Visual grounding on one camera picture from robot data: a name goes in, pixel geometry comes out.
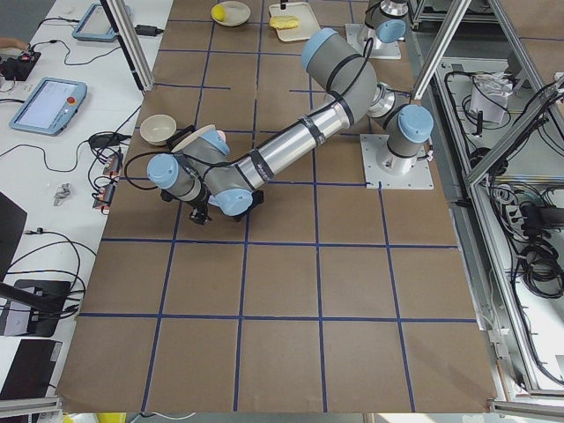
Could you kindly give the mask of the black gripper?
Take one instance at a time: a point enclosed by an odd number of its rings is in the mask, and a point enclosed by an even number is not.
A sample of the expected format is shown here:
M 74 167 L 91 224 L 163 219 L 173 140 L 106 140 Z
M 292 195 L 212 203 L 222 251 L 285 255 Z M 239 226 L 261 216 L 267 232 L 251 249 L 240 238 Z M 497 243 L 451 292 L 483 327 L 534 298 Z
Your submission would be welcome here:
M 160 191 L 161 199 L 167 203 L 170 203 L 172 200 L 179 200 L 190 204 L 193 207 L 193 210 L 189 215 L 189 219 L 195 224 L 206 224 L 210 220 L 210 216 L 208 214 L 208 202 L 210 195 L 211 193 L 207 188 L 202 188 L 199 193 L 191 199 L 175 196 L 164 189 Z

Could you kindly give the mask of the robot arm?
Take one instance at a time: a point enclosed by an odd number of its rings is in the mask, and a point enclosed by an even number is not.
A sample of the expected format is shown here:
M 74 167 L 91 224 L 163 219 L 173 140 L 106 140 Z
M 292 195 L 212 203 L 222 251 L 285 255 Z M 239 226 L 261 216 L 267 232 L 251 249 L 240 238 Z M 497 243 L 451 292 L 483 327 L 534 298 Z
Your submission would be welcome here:
M 194 131 L 169 153 L 148 162 L 146 173 L 164 200 L 193 208 L 198 225 L 209 221 L 208 203 L 240 218 L 262 202 L 259 188 L 331 136 L 372 113 L 384 89 L 373 65 L 335 30 L 314 33 L 304 46 L 301 65 L 326 92 L 325 103 L 300 117 L 239 159 L 212 124 Z
M 382 43 L 397 41 L 404 36 L 408 11 L 407 0 L 369 1 L 365 26 L 373 30 Z

